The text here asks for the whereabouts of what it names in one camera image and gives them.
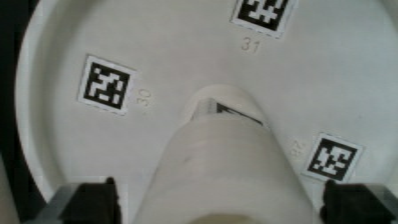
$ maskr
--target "white plastic part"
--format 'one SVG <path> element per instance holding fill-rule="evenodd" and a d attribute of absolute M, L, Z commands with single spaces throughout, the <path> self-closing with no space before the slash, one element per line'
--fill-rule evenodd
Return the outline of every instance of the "white plastic part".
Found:
<path fill-rule="evenodd" d="M 236 2 L 41 0 L 36 9 L 16 77 L 30 172 L 46 200 L 68 182 L 114 176 L 126 224 L 185 102 L 215 83 L 251 92 L 316 208 L 324 182 L 300 172 L 320 133 L 366 147 L 348 182 L 389 181 L 398 13 L 380 0 L 302 0 L 274 40 L 231 23 Z M 78 102 L 87 55 L 137 70 L 123 117 Z"/>
<path fill-rule="evenodd" d="M 240 88 L 222 84 L 206 86 L 190 97 L 189 103 L 185 104 L 181 125 L 192 120 L 199 102 L 206 99 L 213 99 L 219 103 L 242 111 L 267 126 L 265 115 L 251 95 Z"/>
<path fill-rule="evenodd" d="M 249 98 L 240 100 L 254 105 Z M 316 223 L 272 133 L 251 119 L 226 113 L 199 117 L 174 134 L 135 223 L 220 223 L 222 219 Z"/>
<path fill-rule="evenodd" d="M 0 223 L 18 224 L 18 215 L 14 209 L 14 200 L 9 190 L 9 181 L 5 177 L 4 159 L 0 154 Z"/>

